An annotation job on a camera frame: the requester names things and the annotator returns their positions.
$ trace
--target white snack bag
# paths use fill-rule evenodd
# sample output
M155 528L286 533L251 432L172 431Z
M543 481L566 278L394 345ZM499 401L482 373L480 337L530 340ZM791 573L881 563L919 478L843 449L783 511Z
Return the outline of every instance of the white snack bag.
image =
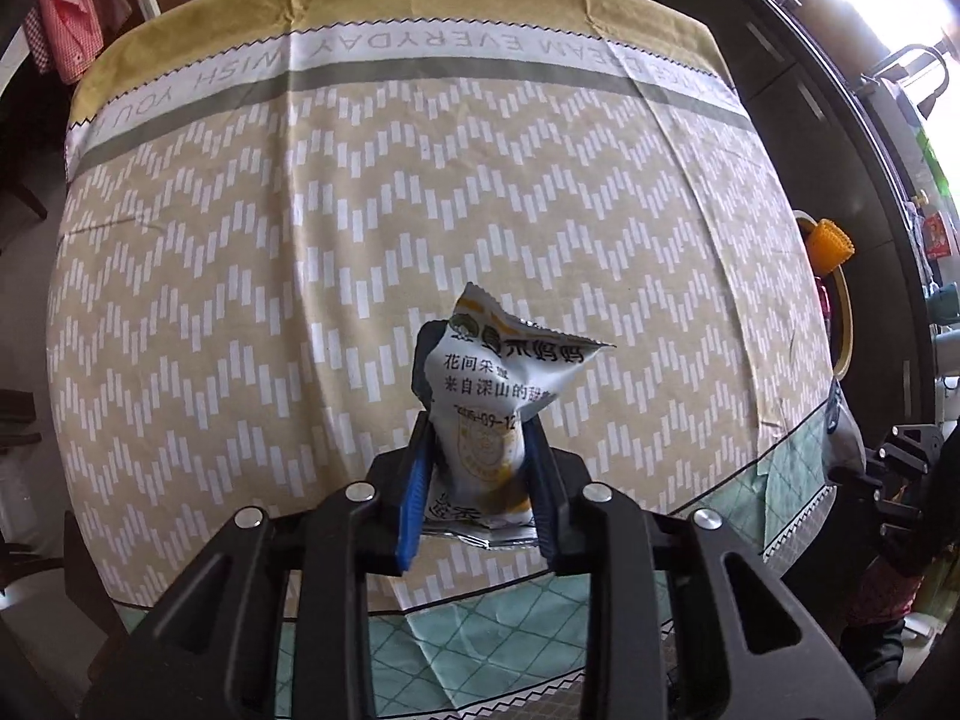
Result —
M424 362L430 421L445 456L431 483L427 519L472 521L485 529L531 525L518 474L520 424L549 406L604 346L513 317L467 284ZM427 530L488 541L453 527Z

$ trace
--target hanging clothes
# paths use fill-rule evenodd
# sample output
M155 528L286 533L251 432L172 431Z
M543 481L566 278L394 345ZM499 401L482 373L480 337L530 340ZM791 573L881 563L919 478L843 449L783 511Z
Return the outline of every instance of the hanging clothes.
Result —
M103 50L103 27L117 30L130 14L126 0L37 0L23 25L37 69L76 83Z

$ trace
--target orange object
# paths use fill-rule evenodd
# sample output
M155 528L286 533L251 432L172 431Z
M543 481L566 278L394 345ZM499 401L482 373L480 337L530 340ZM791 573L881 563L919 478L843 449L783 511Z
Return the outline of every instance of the orange object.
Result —
M853 242L828 218L822 218L806 237L806 256L817 276L835 271L853 256Z

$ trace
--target round table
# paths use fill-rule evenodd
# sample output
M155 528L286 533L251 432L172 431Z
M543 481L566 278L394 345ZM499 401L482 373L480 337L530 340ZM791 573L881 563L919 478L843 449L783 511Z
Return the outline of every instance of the round table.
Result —
M52 400L117 603L149 608L237 509L308 509L405 445L416 332L469 281L616 345L542 415L594 478L659 512L708 504L778 570L815 533L819 303L694 20L645 0L198 0L111 46L71 122ZM568 695L587 581L544 568L429 538L402 580L371 578L378 712ZM289 656L280 715L288 678Z

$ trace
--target red fabric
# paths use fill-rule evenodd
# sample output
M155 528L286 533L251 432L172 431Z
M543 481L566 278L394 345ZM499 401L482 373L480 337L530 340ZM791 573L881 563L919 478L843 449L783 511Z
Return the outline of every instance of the red fabric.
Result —
M39 0L40 18L64 83L76 83L104 47L93 0Z
M859 627L906 617L922 581L923 576L899 575L883 557L878 557L863 575L860 591L847 613L847 623Z
M23 31L41 73L56 67L64 83L80 79L104 47L96 5L95 0L38 0L31 8ZM117 28L129 13L130 6L121 1L106 14L107 23Z

